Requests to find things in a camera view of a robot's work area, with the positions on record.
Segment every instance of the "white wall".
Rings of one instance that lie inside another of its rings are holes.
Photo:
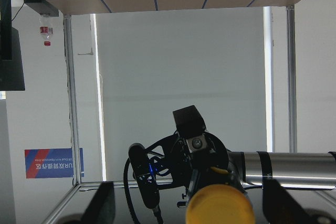
[[[6,101],[17,224],[41,223],[72,185],[72,178],[26,179],[24,149],[70,148],[62,15],[54,19],[50,47],[39,26],[39,14],[29,7],[13,21],[26,85],[26,91],[7,92]]]
[[[15,205],[11,157],[9,155],[6,100],[0,100],[0,143],[0,223],[15,223]]]
[[[286,9],[273,7],[276,151],[288,150]],[[298,152],[336,149],[335,0],[295,5]],[[293,192],[305,208],[336,209],[314,192]]]

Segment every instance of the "sign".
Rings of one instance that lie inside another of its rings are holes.
[[[84,176],[83,149],[80,148],[81,175]],[[71,148],[25,150],[26,178],[72,178]]]

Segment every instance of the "glass panel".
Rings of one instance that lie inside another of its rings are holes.
[[[181,199],[181,191],[181,188],[160,191],[160,208],[162,210],[162,218],[165,223],[185,223],[185,208],[177,208],[176,206],[176,202]],[[80,220],[95,193],[96,190],[76,192],[54,223],[63,224],[70,220]],[[116,217],[113,224],[133,223],[127,207],[124,189],[115,188],[114,195],[116,203]],[[267,223],[262,214],[262,205],[260,204],[261,195],[261,189],[249,190],[249,196],[256,214],[256,223],[258,224]],[[156,224],[156,218],[153,216],[151,210],[144,207],[137,188],[131,189],[131,197],[139,222],[145,224]]]

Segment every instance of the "black cable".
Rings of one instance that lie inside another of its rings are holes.
[[[156,217],[156,220],[157,220],[157,224],[163,224],[163,219],[162,219],[162,216],[161,216],[161,209],[160,209],[160,206],[158,205],[155,209],[153,209],[153,214],[154,216]]]
[[[262,186],[249,186],[249,187],[245,187],[244,190],[248,190],[248,189],[261,189]]]
[[[124,174],[123,174],[123,180],[124,180],[124,190],[125,190],[125,196],[126,196],[126,201],[127,201],[127,206],[130,211],[132,220],[135,224],[140,224],[137,215],[134,210],[134,206],[132,203],[132,198],[131,198],[131,193],[130,193],[130,188],[128,187],[128,168],[130,166],[130,159],[128,158],[125,167],[124,167]]]
[[[173,150],[174,150],[174,148],[175,148],[175,145],[176,145],[179,141],[180,141],[180,138],[177,138],[176,141],[174,142],[174,144],[173,144],[171,150],[170,150],[170,153],[173,152]]]
[[[15,14],[14,18],[12,19],[12,22],[13,20],[16,18],[16,16],[19,14],[19,12],[21,11],[22,7],[25,5],[25,0],[23,0],[23,3],[22,3],[22,6],[20,7],[20,9],[17,11],[17,13]]]
[[[155,155],[155,156],[158,156],[158,157],[164,157],[164,155],[158,153],[158,152],[154,152],[154,151],[149,151],[148,152],[149,154],[152,154],[152,155]]]
[[[16,16],[19,14],[19,12],[21,11],[22,7],[25,5],[25,2],[23,1],[22,6],[20,7],[20,9],[17,11],[17,13],[15,14],[14,18],[12,18],[12,22],[13,20],[16,18]]]

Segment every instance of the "light strip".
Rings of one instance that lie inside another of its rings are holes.
[[[330,177],[309,177],[309,176],[283,176],[283,175],[274,175],[273,178],[275,179],[296,179],[296,180],[335,180],[336,178],[330,178]]]
[[[98,57],[98,37],[97,37],[97,21],[96,15],[93,14],[93,31],[96,55],[96,74],[97,74],[97,91],[98,91],[98,113],[99,113],[99,133],[100,133],[100,152],[101,152],[101,166],[102,179],[106,181],[106,160],[105,160],[105,137],[104,137],[104,120],[102,109],[101,85],[100,85],[100,71],[99,71],[99,57]]]
[[[324,189],[332,190],[335,189],[334,186],[320,186],[320,185],[300,185],[300,184],[283,184],[280,183],[284,188],[302,188],[302,189]]]
[[[272,85],[272,12],[264,7],[264,53],[265,53],[265,97],[266,97],[266,139],[267,151],[274,152],[274,110]]]

